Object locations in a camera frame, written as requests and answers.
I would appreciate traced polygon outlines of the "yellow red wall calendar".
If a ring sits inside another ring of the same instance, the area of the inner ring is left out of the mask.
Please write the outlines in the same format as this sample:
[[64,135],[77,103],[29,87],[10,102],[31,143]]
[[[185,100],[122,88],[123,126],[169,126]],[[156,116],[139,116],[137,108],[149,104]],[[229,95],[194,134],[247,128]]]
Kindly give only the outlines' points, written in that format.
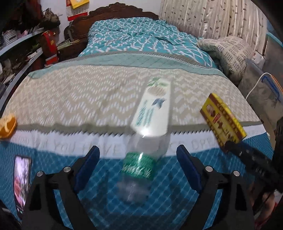
[[89,0],[66,0],[66,14],[69,22],[81,16],[87,16]]

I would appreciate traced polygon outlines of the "smartphone with lit screen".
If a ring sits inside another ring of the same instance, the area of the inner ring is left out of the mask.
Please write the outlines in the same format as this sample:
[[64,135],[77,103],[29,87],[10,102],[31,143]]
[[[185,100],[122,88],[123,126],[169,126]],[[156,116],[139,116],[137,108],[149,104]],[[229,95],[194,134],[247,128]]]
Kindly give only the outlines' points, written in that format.
[[30,188],[32,160],[29,157],[15,156],[13,172],[13,192],[17,216],[22,219],[24,206]]

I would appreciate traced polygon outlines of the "clear bottle green label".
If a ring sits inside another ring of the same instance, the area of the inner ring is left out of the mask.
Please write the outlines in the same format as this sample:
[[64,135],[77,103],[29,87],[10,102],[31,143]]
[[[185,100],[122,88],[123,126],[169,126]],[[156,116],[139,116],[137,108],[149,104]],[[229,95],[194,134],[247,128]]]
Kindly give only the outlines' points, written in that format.
[[170,135],[146,137],[133,135],[128,142],[127,153],[117,183],[118,196],[128,203],[147,200],[156,165],[169,147]]

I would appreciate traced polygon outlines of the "leaf pattern curtain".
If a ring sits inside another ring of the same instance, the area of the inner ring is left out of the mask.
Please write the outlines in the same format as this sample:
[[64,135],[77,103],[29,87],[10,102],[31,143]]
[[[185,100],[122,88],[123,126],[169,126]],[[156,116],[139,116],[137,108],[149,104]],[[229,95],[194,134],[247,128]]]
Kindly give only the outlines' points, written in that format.
[[265,50],[267,18],[251,0],[164,0],[159,18],[195,37],[236,36]]

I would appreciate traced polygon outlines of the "patterned bed cover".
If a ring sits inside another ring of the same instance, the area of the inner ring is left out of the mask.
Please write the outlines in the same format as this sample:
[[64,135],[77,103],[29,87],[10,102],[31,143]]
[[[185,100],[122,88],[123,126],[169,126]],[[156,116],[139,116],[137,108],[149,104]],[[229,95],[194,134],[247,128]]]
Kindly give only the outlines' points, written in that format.
[[[151,78],[171,82],[168,150],[157,165],[149,198],[126,203],[117,196],[129,126]],[[74,58],[31,72],[4,110],[18,123],[1,141],[1,201],[13,215],[15,156],[32,160],[30,183],[38,171],[57,173],[99,147],[100,160],[79,192],[98,229],[179,229],[198,195],[176,158],[184,145],[218,172],[249,175],[233,154],[225,154],[200,110],[217,94],[244,127],[244,142],[271,158],[273,149],[260,119],[239,89],[218,69],[191,58],[149,52],[110,52]]]

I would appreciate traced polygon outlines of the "clear box orange lid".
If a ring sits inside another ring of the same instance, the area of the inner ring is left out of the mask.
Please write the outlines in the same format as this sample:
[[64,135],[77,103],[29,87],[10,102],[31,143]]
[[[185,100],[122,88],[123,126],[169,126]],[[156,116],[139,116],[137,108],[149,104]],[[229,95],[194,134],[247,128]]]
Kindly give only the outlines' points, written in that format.
[[282,91],[274,77],[263,72],[252,60],[246,60],[247,67],[239,90],[258,117],[265,116],[273,127],[282,117]]

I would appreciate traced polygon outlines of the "red gift bag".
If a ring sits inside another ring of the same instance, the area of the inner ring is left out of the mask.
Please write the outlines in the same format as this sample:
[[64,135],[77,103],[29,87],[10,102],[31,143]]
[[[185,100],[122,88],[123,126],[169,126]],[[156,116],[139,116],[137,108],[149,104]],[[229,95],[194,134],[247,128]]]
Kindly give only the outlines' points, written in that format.
[[46,66],[58,63],[57,45],[52,31],[45,31],[40,38],[43,55],[45,57]]

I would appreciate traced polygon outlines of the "grey wall shelf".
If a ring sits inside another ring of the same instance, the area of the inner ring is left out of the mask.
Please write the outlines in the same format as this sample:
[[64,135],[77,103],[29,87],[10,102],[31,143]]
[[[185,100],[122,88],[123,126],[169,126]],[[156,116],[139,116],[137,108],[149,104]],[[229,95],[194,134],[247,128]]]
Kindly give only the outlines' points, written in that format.
[[24,31],[7,30],[1,35],[1,114],[12,94],[31,71],[43,51],[39,38],[43,28]]

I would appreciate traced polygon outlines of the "white green tube package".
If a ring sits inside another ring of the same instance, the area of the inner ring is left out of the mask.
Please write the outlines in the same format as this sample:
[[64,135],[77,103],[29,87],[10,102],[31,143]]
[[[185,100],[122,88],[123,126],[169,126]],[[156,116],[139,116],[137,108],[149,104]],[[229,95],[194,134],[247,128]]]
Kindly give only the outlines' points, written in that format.
[[171,82],[151,78],[134,113],[131,129],[142,137],[160,137],[168,131]]

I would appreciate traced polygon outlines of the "teal patterned quilt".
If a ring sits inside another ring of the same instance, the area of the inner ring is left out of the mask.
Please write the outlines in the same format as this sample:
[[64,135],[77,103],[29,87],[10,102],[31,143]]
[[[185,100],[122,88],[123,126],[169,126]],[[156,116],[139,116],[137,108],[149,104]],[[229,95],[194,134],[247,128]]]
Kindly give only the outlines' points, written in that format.
[[80,56],[110,51],[143,51],[192,58],[206,67],[216,64],[197,46],[198,39],[164,20],[132,17],[96,21],[88,32],[88,43]]

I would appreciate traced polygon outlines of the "yellow rectangular box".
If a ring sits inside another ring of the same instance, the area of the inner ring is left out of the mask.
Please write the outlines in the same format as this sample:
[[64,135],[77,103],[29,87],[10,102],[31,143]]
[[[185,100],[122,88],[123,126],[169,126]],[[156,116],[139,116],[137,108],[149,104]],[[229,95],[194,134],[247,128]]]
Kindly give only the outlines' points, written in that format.
[[200,113],[214,133],[223,152],[227,152],[225,147],[227,141],[237,144],[247,136],[240,122],[224,101],[215,93],[209,94]]

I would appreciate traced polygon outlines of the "grey patterned folded blanket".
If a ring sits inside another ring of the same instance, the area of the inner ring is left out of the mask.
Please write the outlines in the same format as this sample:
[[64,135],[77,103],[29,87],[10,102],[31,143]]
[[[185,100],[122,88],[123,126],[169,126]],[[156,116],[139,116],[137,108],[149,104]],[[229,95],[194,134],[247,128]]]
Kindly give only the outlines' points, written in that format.
[[251,59],[254,55],[253,48],[242,38],[235,36],[201,39],[197,46],[218,63],[224,75],[236,86],[245,73],[246,59]]

